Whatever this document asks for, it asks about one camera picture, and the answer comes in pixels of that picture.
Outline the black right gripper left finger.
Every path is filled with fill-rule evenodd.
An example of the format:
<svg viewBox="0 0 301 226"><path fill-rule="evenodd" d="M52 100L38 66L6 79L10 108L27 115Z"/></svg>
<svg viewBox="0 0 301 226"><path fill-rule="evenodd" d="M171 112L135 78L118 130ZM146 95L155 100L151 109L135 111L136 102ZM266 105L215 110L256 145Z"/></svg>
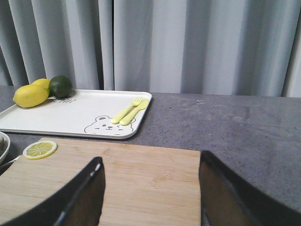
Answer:
<svg viewBox="0 0 301 226"><path fill-rule="evenodd" d="M45 201L4 226L97 226L102 214L105 171L93 158L71 181Z"/></svg>

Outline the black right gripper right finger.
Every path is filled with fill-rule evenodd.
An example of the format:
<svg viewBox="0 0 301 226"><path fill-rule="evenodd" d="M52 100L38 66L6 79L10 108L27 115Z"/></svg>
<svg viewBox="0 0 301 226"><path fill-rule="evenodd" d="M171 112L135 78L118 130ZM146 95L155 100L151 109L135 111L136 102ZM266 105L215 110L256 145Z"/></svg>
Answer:
<svg viewBox="0 0 301 226"><path fill-rule="evenodd" d="M212 152L199 162L201 203L212 226L299 226L301 214L272 199Z"/></svg>

